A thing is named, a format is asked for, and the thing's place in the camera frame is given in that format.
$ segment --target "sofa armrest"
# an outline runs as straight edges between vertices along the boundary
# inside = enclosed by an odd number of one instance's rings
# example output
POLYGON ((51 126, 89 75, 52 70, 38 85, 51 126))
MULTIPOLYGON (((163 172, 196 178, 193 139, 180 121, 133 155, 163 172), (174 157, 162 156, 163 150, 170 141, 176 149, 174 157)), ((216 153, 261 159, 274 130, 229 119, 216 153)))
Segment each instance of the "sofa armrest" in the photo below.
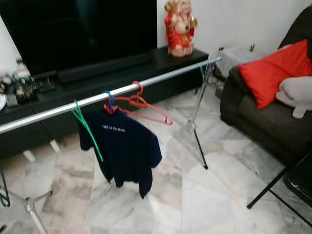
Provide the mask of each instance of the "sofa armrest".
POLYGON ((238 117, 238 108, 245 95, 253 95, 246 85, 238 66, 230 70, 226 79, 221 97, 221 119, 227 124, 235 123, 238 117))

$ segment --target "television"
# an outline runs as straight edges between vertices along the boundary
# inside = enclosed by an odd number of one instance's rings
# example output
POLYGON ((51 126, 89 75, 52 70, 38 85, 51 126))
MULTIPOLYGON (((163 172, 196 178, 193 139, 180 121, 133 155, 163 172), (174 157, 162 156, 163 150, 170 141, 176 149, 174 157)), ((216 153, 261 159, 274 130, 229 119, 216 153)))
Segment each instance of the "television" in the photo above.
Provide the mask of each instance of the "television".
POLYGON ((0 16, 33 76, 157 47, 156 0, 0 0, 0 16))

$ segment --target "cabinet leg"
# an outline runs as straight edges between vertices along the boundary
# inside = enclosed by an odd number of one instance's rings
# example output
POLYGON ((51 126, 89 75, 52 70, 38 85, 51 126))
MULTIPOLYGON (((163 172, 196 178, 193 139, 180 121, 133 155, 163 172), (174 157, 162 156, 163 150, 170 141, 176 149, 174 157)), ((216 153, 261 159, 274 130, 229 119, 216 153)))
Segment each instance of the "cabinet leg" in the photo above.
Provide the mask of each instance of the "cabinet leg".
POLYGON ((59 148, 59 145, 58 145, 56 140, 51 140, 50 141, 50 145, 54 149, 55 153, 59 153, 60 152, 60 148, 59 148))
POLYGON ((30 150, 25 150, 23 152, 23 154, 30 162, 36 161, 36 158, 35 158, 33 152, 31 152, 30 150))

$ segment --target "grey sofa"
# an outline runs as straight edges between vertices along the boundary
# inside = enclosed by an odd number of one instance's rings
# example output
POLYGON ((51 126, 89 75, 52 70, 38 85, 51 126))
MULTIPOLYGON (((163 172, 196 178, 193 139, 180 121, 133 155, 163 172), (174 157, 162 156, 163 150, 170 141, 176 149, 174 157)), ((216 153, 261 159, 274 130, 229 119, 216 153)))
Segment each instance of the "grey sofa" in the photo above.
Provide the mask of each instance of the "grey sofa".
MULTIPOLYGON (((280 47, 303 39, 309 41, 308 56, 312 59, 312 6, 298 16, 280 47)), ((312 112, 296 119, 293 108, 279 101, 258 110, 238 67, 226 79, 220 111, 224 122, 244 130, 284 162, 294 161, 312 141, 312 112)))

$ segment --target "red pillow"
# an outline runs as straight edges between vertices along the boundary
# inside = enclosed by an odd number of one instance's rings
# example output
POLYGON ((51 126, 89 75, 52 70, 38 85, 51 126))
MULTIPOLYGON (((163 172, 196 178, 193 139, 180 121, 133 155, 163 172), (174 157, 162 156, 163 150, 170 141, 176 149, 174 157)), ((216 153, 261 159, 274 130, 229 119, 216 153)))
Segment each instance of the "red pillow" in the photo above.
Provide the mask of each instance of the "red pillow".
POLYGON ((312 75, 308 40, 278 50, 261 60, 240 65, 239 71, 262 109, 275 100, 280 83, 290 77, 312 75))

